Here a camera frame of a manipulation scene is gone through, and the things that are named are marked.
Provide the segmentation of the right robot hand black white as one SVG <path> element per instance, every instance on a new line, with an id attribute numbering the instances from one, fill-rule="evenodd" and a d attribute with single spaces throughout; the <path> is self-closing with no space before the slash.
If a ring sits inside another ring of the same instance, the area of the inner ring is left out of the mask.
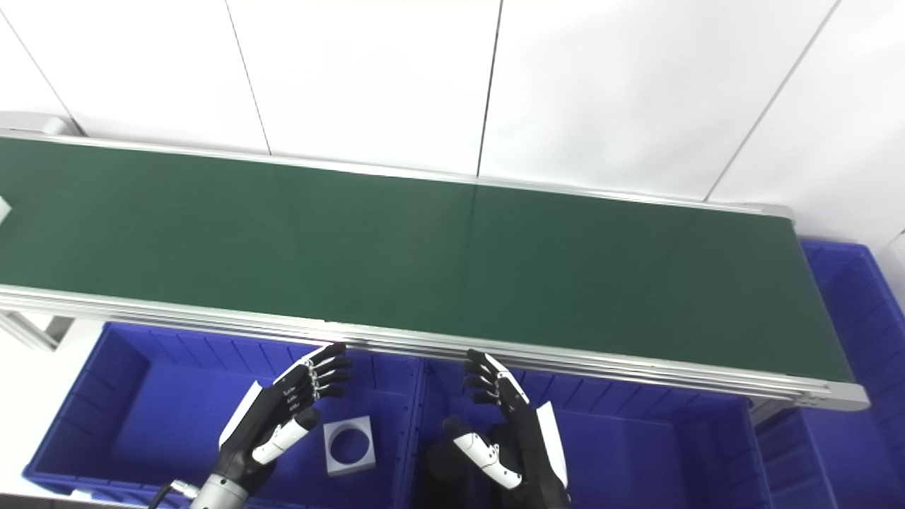
<path id="1" fill-rule="evenodd" d="M 463 384 L 475 404 L 491 404 L 505 422 L 495 426 L 498 443 L 459 416 L 443 420 L 446 438 L 495 483 L 501 508 L 571 508 L 568 467 L 551 402 L 537 408 L 514 374 L 487 352 L 469 349 Z"/>

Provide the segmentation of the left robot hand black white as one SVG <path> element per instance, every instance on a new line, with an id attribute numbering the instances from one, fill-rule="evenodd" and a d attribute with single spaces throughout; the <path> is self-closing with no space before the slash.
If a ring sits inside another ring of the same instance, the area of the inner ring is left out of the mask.
<path id="1" fill-rule="evenodd" d="M 319 424 L 315 403 L 345 395 L 352 362 L 346 344 L 329 344 L 299 358 L 268 386 L 253 383 L 218 440 L 214 484 L 245 498 L 258 491 L 278 458 Z"/>

